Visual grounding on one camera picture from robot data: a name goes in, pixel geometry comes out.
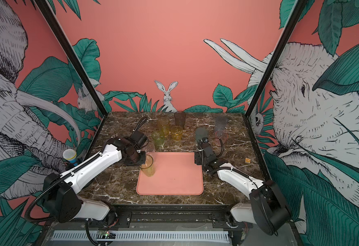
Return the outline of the pink square tray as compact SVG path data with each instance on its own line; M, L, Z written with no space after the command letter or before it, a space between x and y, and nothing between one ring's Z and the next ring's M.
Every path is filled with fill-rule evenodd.
M202 167L195 163L193 152L150 152L152 176L139 172L136 192L139 195L201 195L204 191Z

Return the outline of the light green tall glass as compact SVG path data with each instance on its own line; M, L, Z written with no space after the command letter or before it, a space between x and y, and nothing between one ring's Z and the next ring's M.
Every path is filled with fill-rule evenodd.
M152 177L155 174L154 159L150 155L146 155L145 163L140 166L141 171L147 176Z

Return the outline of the amber tall glass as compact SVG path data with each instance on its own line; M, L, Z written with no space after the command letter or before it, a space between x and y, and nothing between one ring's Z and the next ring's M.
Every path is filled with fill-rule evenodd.
M167 137L170 135L170 119L167 116L159 117L157 120L158 128L164 133L164 136Z

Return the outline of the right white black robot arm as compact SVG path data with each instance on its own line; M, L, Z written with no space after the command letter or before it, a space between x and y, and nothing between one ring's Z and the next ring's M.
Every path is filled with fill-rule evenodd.
M267 235L277 235L278 229L292 218L292 210L279 186L272 180L262 181L235 168L215 154L208 138L197 141L194 153L195 164L209 176L217 177L230 184L250 201L250 204L238 203L230 208L229 215L235 222L249 222Z

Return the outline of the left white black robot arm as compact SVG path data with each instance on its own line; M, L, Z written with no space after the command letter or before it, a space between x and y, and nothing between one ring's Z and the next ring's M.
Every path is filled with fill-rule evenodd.
M147 140L147 136L138 130L128 137L109 138L98 153L78 166L61 174L48 175L42 193L27 208L25 220L39 223L55 219L64 223L73 219L92 219L112 223L116 213L109 205L78 197L78 193L113 164L144 164L146 153L141 148Z

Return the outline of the clear glass tumbler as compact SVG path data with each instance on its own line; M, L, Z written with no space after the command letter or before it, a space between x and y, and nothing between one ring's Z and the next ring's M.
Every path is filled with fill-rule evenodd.
M142 147L141 151L144 151L147 155L155 152L155 145L153 142L149 142Z

